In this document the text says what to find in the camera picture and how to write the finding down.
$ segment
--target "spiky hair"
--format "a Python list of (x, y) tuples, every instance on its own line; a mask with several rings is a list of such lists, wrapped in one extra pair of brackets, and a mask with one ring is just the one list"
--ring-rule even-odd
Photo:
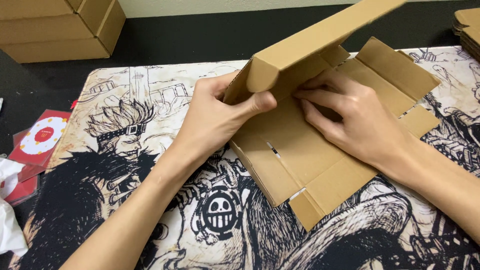
[(85, 130), (93, 137), (147, 123), (154, 117), (154, 107), (138, 101), (129, 104), (120, 100), (118, 107), (103, 107), (102, 111), (101, 114), (90, 115), (90, 121), (87, 122), (88, 128)]

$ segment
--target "hand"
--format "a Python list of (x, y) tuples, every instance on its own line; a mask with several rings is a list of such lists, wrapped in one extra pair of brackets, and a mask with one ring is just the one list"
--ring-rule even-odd
[(185, 145), (203, 163), (252, 116), (276, 107), (268, 92), (253, 94), (247, 101), (230, 106), (221, 101), (238, 72), (199, 79), (190, 108), (173, 145)]
[[(306, 120), (348, 154), (388, 174), (398, 158), (408, 156), (419, 140), (379, 101), (375, 91), (345, 74), (327, 70), (294, 93)], [(343, 117), (334, 122), (312, 104)]]

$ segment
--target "black desk surface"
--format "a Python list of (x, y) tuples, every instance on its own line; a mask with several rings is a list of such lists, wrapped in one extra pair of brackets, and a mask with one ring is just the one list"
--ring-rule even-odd
[[(269, 11), (127, 19), (109, 59), (17, 64), (0, 51), (0, 154), (12, 135), (29, 128), (45, 109), (70, 110), (88, 74), (97, 68), (243, 60), (348, 5)], [(459, 45), (452, 19), (479, 0), (411, 2), (355, 32), (343, 45), (359, 51), (375, 36), (394, 49)], [(24, 226), (34, 199), (15, 207)], [(0, 256), (5, 269), (10, 254)]]

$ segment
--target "left hand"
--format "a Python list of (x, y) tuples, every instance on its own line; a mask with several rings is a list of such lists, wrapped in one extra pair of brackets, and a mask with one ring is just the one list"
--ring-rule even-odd
[(276, 100), (268, 91), (255, 93), (237, 105), (223, 103), (225, 90), (238, 72), (197, 81), (190, 108), (172, 146), (184, 145), (183, 151), (189, 151), (203, 163), (248, 119), (276, 107)]

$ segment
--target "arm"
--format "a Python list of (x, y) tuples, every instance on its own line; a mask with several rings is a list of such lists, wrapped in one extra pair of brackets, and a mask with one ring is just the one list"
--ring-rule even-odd
[(198, 80), (172, 145), (132, 195), (74, 252), (61, 270), (133, 269), (165, 208), (188, 177), (250, 117), (276, 107), (269, 92), (229, 106), (222, 97), (236, 73)]
[[(327, 140), (417, 191), (480, 243), (480, 180), (417, 140), (378, 100), (375, 91), (328, 70), (294, 93), (306, 120)], [(343, 117), (333, 122), (312, 104)]]

